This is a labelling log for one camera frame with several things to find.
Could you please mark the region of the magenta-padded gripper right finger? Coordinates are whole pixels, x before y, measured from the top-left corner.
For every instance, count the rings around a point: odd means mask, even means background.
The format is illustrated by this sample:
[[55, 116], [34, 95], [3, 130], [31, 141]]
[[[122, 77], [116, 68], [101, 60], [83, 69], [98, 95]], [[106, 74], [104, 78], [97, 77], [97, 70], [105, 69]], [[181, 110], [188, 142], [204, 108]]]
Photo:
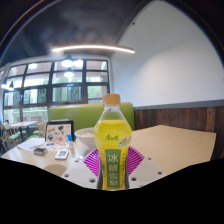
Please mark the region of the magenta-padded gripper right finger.
[[135, 148], [129, 147], [126, 158], [127, 189], [143, 187], [165, 176], [152, 157], [144, 157]]

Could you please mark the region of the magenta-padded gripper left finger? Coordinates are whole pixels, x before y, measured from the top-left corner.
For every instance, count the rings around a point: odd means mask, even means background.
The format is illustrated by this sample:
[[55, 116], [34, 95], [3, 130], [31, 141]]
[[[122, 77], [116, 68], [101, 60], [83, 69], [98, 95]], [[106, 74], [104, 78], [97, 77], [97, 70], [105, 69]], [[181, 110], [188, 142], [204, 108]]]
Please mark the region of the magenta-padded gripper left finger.
[[101, 168], [98, 151], [92, 150], [83, 160], [75, 159], [62, 174], [62, 178], [84, 188], [99, 189]]

